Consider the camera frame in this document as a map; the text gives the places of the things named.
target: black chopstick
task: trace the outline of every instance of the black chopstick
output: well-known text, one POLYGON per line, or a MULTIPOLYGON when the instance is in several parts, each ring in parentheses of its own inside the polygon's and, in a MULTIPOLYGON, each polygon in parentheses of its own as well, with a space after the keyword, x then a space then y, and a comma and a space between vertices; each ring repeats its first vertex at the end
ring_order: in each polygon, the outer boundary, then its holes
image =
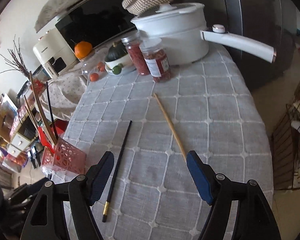
POLYGON ((114 168, 114 173, 113 173, 112 181, 111 181, 111 184, 110 184, 107 201, 106 201, 106 204, 105 204, 105 208, 103 210, 102 222, 104 222, 104 223, 107 221, 108 208, 109 208, 109 205, 110 205, 112 192, 113 192, 113 189, 114 189, 114 183, 115 183, 115 179, 116 179, 117 174, 118 174, 122 154, 123 154, 123 151, 124 151, 124 146, 126 145, 126 142, 127 142, 127 138, 128 138, 128 134, 129 134, 131 124, 132 124, 132 121, 129 122, 129 126, 128 126, 128 129, 127 129, 126 135, 124 137, 124 140, 123 140, 123 143, 122 143, 122 146, 121 146, 121 150, 120 150, 120 153, 119 153, 119 156, 118 156, 117 164, 114 168))
POLYGON ((54 124, 52 108, 51 108, 51 103, 50 103, 48 81, 46 81, 46 86, 47 86, 48 105, 49 105, 49 111, 50 111, 50 116, 51 116, 52 127, 53 127, 53 131, 54 131, 54 135, 56 136, 56 139, 58 140, 59 136, 58 136, 58 133, 57 133, 56 126, 54 124))

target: dried branch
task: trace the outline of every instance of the dried branch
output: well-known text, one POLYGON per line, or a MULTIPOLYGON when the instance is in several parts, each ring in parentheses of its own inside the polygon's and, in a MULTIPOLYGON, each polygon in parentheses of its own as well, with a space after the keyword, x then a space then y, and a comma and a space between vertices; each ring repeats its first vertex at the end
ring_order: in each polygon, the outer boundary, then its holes
POLYGON ((20 70, 18 70, 18 69, 8 69, 8 70, 5 70, 5 71, 2 71, 2 72, 0 72, 0 74, 1 73, 4 73, 4 72, 7 72, 7 71, 13 71, 13 70, 16 70, 16 71, 19 71, 19 72, 21 72, 20 70))
POLYGON ((8 52, 9 52, 10 56, 12 57, 12 60, 7 59, 2 54, 0 54, 0 56, 4 58, 5 63, 8 66, 13 68, 13 69, 10 69, 10 70, 18 70, 23 75, 25 75, 27 78, 29 78, 29 71, 27 70, 25 63, 23 62, 23 58, 22 58, 22 55, 21 55, 20 38, 18 38, 18 46, 17 46, 16 36, 14 35, 13 49, 8 49, 8 52))

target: white cooking pot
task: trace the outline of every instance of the white cooking pot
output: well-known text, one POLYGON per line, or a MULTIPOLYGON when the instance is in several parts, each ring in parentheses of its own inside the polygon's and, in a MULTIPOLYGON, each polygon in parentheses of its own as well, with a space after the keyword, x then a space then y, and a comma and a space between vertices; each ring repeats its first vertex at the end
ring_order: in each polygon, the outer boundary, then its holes
POLYGON ((170 65, 181 65, 204 57, 209 51, 208 41, 243 50, 268 62, 274 62, 273 47, 240 35, 225 33, 222 25, 207 31, 201 3, 162 4, 137 17, 134 23, 141 35, 161 38, 170 65))

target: wire rack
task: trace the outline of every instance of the wire rack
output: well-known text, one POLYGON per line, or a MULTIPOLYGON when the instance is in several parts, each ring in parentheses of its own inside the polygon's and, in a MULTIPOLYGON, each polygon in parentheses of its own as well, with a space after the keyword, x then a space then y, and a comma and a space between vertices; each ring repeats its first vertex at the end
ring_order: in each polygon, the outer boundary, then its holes
POLYGON ((300 189, 300 82, 270 138, 275 190, 300 189))

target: lid knob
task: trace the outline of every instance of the lid knob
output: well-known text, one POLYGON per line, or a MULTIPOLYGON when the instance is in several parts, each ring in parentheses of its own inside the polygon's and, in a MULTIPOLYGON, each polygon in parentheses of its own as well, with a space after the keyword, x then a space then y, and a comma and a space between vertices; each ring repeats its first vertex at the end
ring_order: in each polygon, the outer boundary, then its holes
POLYGON ((221 25, 221 24, 214 24, 214 25, 212 26, 212 31, 213 31, 214 33, 225 33, 225 32, 226 32, 226 29, 225 29, 225 27, 224 27, 223 25, 221 25))
POLYGON ((169 3, 162 3, 160 4, 159 10, 155 11, 156 13, 161 13, 161 12, 167 12, 177 9, 176 6, 171 6, 169 3))

